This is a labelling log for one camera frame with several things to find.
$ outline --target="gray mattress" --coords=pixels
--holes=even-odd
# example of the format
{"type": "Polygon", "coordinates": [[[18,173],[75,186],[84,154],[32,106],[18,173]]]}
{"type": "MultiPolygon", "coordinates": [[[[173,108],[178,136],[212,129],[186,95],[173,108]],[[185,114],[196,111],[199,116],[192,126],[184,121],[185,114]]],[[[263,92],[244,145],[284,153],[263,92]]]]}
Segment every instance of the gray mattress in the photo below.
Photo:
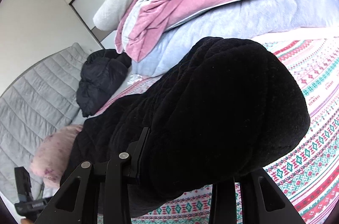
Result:
{"type": "MultiPolygon", "coordinates": [[[[18,202],[14,168],[24,166],[29,171],[43,139],[78,115],[76,90],[87,56],[74,43],[30,67],[0,97],[0,191],[12,203],[18,202]]],[[[43,182],[30,175],[37,198],[43,182]]]]}

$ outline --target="nordic pattern bedsheet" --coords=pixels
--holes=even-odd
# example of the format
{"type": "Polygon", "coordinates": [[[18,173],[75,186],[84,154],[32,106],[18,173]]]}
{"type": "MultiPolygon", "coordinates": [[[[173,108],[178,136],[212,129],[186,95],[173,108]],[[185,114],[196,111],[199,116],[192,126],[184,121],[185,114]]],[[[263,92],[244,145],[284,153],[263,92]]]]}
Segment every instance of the nordic pattern bedsheet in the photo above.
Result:
{"type": "MultiPolygon", "coordinates": [[[[311,117],[310,129],[297,148],[266,166],[265,170],[306,224],[323,223],[339,199],[339,37],[263,45],[293,75],[306,98],[311,117]]],[[[142,93],[158,79],[136,82],[120,96],[142,93]]],[[[236,197],[237,223],[240,224],[242,211],[238,184],[236,197]]],[[[132,223],[207,224],[210,205],[211,185],[207,185],[132,219],[132,223]]]]}

